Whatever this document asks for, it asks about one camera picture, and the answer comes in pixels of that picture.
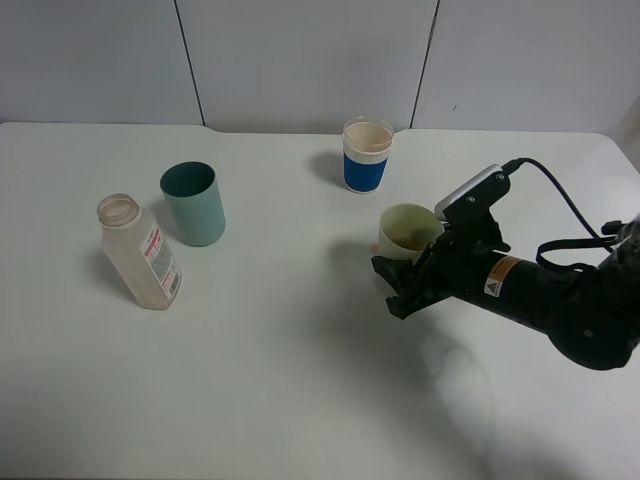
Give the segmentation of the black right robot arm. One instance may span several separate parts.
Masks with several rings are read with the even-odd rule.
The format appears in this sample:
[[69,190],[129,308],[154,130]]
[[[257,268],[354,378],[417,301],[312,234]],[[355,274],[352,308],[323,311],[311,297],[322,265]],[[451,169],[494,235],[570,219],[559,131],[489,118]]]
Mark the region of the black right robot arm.
[[372,266],[394,291],[396,318],[450,297],[546,335],[565,357],[605,371],[639,344],[639,221],[611,221],[599,238],[542,244],[535,261],[464,249],[452,233],[417,261],[381,256]]

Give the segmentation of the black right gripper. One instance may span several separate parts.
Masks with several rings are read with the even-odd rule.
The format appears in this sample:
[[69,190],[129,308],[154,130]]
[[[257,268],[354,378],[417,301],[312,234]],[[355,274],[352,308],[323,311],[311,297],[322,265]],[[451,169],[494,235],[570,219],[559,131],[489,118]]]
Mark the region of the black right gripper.
[[393,290],[389,313],[405,320],[455,298],[533,330],[561,330],[575,324],[575,275],[489,251],[475,254],[447,232],[412,260],[371,259],[374,272]]

